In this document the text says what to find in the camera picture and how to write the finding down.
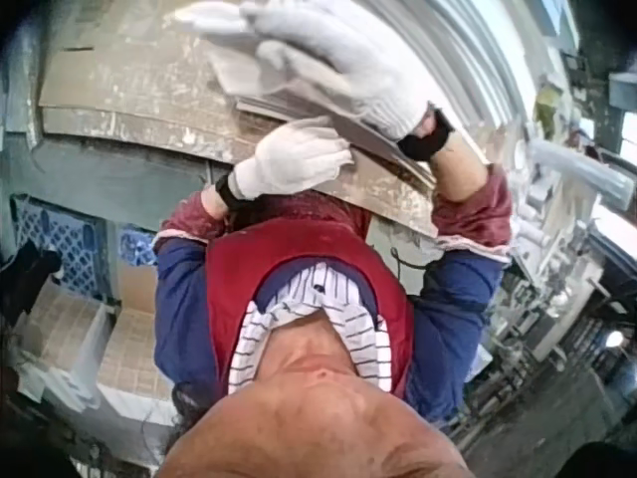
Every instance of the hand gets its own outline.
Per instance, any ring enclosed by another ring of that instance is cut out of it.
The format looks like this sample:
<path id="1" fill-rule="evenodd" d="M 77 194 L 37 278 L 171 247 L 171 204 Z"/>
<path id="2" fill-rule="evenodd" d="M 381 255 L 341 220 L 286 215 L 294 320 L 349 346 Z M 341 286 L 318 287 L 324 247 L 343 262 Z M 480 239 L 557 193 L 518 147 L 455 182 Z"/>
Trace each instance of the hand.
<path id="1" fill-rule="evenodd" d="M 193 4 L 175 18 L 213 43 L 256 38 L 262 65 L 310 84 L 336 111 L 351 112 L 389 139 L 402 139 L 422 121 L 430 76 L 394 30 L 353 1 L 219 3 Z"/>
<path id="2" fill-rule="evenodd" d="M 294 194 L 336 179 L 344 164 L 353 164 L 349 144 L 329 118 L 302 119 L 264 137 L 255 155 L 235 166 L 228 184 L 240 199 Z"/>

